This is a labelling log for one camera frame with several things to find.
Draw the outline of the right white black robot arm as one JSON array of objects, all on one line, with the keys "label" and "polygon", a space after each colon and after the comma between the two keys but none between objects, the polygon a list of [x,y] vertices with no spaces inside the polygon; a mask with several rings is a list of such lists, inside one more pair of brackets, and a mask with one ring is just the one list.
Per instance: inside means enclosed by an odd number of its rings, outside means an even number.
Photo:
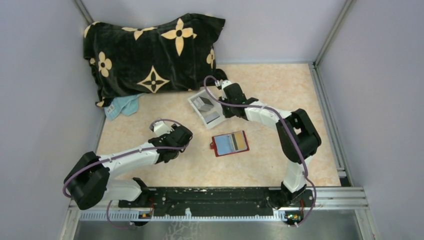
[{"label": "right white black robot arm", "polygon": [[287,174],[281,183],[281,199],[287,206],[295,206],[306,189],[308,162],[322,144],[309,115],[301,108],[280,110],[257,98],[247,98],[238,83],[225,80],[216,86],[221,91],[218,100],[225,118],[238,117],[277,131],[281,149],[288,159]]}]

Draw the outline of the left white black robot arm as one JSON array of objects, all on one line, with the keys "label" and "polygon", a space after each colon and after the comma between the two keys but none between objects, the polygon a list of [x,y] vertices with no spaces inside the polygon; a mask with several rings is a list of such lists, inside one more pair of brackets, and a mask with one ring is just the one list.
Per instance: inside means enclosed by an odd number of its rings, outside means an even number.
[{"label": "left white black robot arm", "polygon": [[150,129],[155,137],[137,147],[107,155],[84,153],[65,177],[62,193],[80,210],[102,201],[117,201],[121,208],[150,207],[153,193],[139,177],[118,177],[141,167],[168,163],[183,153],[193,138],[193,133],[178,123],[156,122]]}]

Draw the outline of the white plastic card box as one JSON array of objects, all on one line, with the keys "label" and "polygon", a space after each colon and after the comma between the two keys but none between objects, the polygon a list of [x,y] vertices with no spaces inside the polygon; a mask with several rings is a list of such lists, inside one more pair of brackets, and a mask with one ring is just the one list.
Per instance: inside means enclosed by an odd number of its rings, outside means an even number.
[{"label": "white plastic card box", "polygon": [[[196,97],[205,97],[205,98],[208,98],[213,103],[214,108],[212,110],[210,110],[210,111],[207,111],[207,112],[205,112],[205,111],[198,111],[196,109],[196,107],[194,106],[193,102],[192,102]],[[207,129],[212,129],[212,128],[218,126],[219,124],[223,123],[226,120],[226,118],[223,115],[223,109],[222,109],[221,104],[218,103],[217,101],[214,101],[212,99],[212,97],[206,92],[206,90],[199,91],[198,93],[190,96],[187,100],[188,100],[189,104],[191,105],[191,107],[193,108],[194,112],[200,117],[201,121],[203,122],[204,126]],[[219,115],[220,115],[220,117],[217,118],[217,119],[215,119],[213,122],[210,122],[209,124],[206,124],[205,119],[204,119],[204,116],[206,116],[206,115],[208,115],[208,114],[210,114],[212,112],[218,112]]]}]

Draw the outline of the gold black credit card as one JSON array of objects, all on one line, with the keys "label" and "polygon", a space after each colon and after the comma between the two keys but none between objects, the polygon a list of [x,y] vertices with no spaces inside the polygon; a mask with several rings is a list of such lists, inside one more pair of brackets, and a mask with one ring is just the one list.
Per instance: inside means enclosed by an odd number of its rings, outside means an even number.
[{"label": "gold black credit card", "polygon": [[248,148],[244,131],[234,132],[230,136],[234,152],[244,151]]}]

